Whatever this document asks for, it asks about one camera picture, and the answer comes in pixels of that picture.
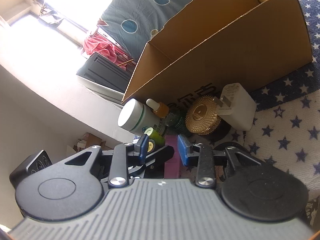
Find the white supplement bottle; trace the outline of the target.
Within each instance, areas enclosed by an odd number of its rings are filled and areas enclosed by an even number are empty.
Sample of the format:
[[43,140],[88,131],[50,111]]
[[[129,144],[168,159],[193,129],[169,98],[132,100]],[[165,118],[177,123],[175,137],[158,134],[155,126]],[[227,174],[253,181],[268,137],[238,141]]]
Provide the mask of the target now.
[[142,136],[150,127],[161,136],[164,136],[167,131],[163,120],[156,116],[150,107],[136,99],[130,99],[125,103],[120,111],[117,123],[120,128],[137,136]]

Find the black folded panel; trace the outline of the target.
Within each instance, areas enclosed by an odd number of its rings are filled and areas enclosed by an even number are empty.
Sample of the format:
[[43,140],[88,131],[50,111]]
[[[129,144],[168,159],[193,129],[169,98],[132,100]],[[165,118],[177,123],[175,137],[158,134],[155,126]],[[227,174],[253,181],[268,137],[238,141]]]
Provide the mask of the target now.
[[77,75],[99,85],[125,93],[133,70],[134,67],[129,65],[126,65],[123,69],[103,55],[95,52],[78,70]]

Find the brown cardboard box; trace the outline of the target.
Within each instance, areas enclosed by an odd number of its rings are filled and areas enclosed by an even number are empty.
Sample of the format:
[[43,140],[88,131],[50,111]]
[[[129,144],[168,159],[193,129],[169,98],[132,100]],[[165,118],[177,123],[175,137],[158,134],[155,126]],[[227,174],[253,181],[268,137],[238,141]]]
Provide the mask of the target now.
[[187,108],[227,84],[250,92],[311,61],[298,0],[192,0],[146,43],[123,101]]

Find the green dropper bottle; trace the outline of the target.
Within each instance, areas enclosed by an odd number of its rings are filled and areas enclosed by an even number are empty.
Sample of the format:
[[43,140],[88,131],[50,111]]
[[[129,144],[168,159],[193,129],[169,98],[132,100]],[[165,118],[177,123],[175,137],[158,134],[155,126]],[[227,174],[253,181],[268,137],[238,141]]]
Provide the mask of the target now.
[[176,134],[183,134],[186,137],[191,137],[193,134],[187,129],[185,117],[177,108],[169,108],[162,102],[157,102],[153,99],[147,99],[146,104],[152,109],[153,113],[161,118],[170,130]]

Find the green black tube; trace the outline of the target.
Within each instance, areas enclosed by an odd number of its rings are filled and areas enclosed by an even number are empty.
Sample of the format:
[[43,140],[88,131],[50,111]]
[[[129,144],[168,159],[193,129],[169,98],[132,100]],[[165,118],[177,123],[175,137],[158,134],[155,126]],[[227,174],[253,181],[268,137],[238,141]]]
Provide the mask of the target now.
[[149,137],[148,153],[153,153],[165,145],[165,139],[154,128],[149,127],[144,134]]

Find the red hanging cloth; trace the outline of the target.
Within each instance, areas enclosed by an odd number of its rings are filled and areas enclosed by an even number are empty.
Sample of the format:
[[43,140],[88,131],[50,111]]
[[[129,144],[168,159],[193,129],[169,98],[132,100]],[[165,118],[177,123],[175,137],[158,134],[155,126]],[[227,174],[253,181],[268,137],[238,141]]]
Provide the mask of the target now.
[[99,33],[86,37],[82,46],[88,56],[98,53],[121,68],[126,68],[127,64],[133,63],[132,57]]

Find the blue hanging bedsheet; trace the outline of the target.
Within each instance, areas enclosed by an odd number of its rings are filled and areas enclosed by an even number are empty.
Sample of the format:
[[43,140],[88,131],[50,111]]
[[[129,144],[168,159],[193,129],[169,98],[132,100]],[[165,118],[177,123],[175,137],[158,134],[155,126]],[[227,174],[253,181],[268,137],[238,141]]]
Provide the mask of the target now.
[[192,0],[113,0],[98,24],[135,61],[145,44]]

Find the star pattern table cloth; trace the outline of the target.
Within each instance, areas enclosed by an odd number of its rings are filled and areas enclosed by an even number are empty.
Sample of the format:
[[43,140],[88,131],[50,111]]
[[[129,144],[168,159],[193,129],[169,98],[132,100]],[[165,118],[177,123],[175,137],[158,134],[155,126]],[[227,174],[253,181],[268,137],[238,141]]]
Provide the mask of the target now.
[[257,104],[248,132],[231,129],[220,141],[193,137],[217,147],[236,142],[267,164],[298,178],[308,188],[306,219],[319,230],[319,0],[299,0],[308,28],[312,61],[252,92]]

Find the black tape roll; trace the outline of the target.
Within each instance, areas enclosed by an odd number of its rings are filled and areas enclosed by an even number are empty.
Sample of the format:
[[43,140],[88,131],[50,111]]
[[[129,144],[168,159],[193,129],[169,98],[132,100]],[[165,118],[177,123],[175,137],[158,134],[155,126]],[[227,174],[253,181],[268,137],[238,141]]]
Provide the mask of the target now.
[[214,147],[214,150],[215,151],[223,151],[225,148],[227,147],[235,147],[235,148],[238,148],[246,153],[249,153],[249,151],[244,148],[244,146],[240,145],[239,143],[237,142],[233,142],[233,141],[227,141],[227,142],[223,142],[217,146]]

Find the gold lid dark jar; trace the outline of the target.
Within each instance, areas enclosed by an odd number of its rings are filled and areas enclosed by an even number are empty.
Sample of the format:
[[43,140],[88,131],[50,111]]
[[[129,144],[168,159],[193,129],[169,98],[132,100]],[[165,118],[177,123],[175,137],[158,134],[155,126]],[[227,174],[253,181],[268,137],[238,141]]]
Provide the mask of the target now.
[[231,126],[218,116],[217,109],[213,96],[204,95],[196,99],[185,116],[188,131],[212,142],[223,139]]

